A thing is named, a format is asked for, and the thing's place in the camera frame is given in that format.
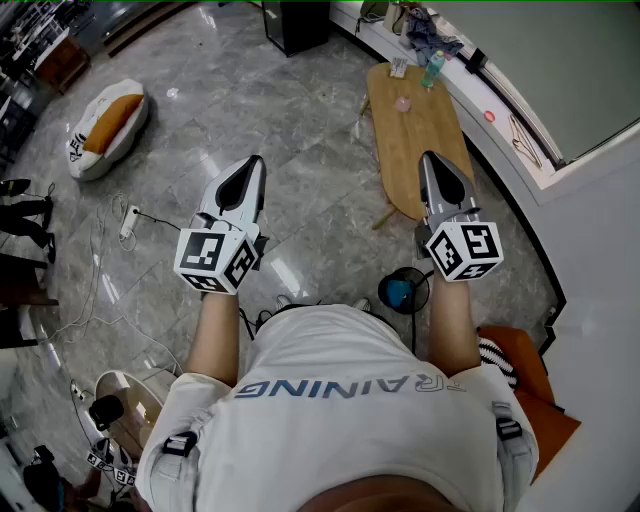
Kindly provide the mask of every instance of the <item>white t-shirt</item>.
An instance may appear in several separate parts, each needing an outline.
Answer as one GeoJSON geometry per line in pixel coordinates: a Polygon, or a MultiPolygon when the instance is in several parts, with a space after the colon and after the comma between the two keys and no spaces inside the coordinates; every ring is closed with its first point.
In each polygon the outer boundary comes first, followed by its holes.
{"type": "Polygon", "coordinates": [[[374,475],[427,482],[461,510],[499,511],[494,400],[509,402],[533,433],[497,366],[448,379],[371,315],[342,305],[292,309],[261,328],[235,388],[195,374],[176,380],[136,485],[150,449],[208,409],[198,512],[295,511],[374,475]]]}

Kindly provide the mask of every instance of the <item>power strip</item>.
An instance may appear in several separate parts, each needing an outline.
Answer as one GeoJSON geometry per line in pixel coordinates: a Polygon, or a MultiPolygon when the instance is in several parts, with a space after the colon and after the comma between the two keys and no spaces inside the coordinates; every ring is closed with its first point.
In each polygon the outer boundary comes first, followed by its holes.
{"type": "Polygon", "coordinates": [[[129,210],[127,210],[127,216],[124,218],[124,222],[122,223],[122,227],[120,228],[121,240],[125,240],[126,238],[129,238],[131,236],[133,227],[136,225],[136,221],[138,220],[137,213],[139,211],[140,208],[138,206],[129,206],[129,210]]]}

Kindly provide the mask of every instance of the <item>bottle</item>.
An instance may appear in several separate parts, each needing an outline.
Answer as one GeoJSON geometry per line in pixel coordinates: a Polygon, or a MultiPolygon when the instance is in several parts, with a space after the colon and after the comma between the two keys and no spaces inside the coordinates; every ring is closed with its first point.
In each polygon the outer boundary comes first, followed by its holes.
{"type": "Polygon", "coordinates": [[[444,66],[444,53],[442,53],[442,50],[438,50],[431,56],[431,59],[429,59],[427,69],[425,70],[424,76],[420,81],[423,87],[427,87],[429,89],[433,87],[433,84],[436,81],[436,77],[440,74],[442,66],[444,66]]]}

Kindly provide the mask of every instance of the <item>striped cloth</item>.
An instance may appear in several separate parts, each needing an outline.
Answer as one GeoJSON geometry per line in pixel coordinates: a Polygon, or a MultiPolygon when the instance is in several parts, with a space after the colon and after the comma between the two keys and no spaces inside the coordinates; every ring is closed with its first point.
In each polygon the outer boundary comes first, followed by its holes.
{"type": "Polygon", "coordinates": [[[504,378],[507,379],[509,387],[516,389],[518,387],[518,374],[509,364],[504,352],[493,341],[486,338],[478,338],[478,347],[480,348],[480,360],[482,364],[495,364],[500,368],[504,378]]]}

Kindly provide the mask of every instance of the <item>gray tile floor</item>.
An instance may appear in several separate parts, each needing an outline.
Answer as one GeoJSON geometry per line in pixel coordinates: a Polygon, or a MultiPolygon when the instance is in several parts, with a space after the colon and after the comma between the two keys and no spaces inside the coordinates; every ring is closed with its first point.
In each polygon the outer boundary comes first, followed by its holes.
{"type": "MultiPolygon", "coordinates": [[[[19,372],[0,411],[19,424],[12,440],[22,456],[45,443],[72,482],[86,473],[86,442],[61,365],[82,388],[93,389],[105,370],[168,364],[166,352],[146,336],[181,361],[186,358],[199,296],[172,271],[178,234],[142,220],[135,228],[135,248],[123,250],[110,212],[119,204],[110,204],[118,192],[143,212],[187,226],[204,186],[217,173],[237,159],[261,154],[268,177],[260,225],[271,241],[260,272],[252,272],[241,289],[249,317],[274,309],[280,293],[305,304],[351,303],[367,296],[374,311],[410,342],[410,317],[386,309],[377,299],[377,285],[398,267],[426,270],[430,262],[414,258],[409,219],[396,215],[379,231],[371,230],[387,209],[371,119],[358,117],[365,76],[374,64],[337,34],[287,59],[265,38],[254,6],[196,5],[115,58],[94,58],[68,93],[51,102],[9,175],[34,180],[34,193],[44,194],[51,181],[56,183],[51,230],[58,260],[46,281],[60,306],[32,308],[37,334],[46,338],[69,322],[81,325],[51,344],[18,351],[19,372]],[[107,176],[77,183],[65,162],[67,132],[90,99],[125,77],[147,88],[149,122],[135,148],[107,176]],[[96,284],[95,299],[85,304],[96,284]],[[92,315],[117,321],[82,325],[92,315]]],[[[504,264],[472,285],[474,319],[478,325],[526,329],[541,342],[540,321],[555,295],[515,216],[473,165],[478,195],[498,223],[505,251],[504,264]]],[[[24,238],[10,237],[2,252],[42,258],[24,238]]],[[[420,357],[428,350],[428,317],[425,308],[418,319],[420,357]]],[[[244,328],[241,332],[246,349],[248,337],[244,328]]]]}

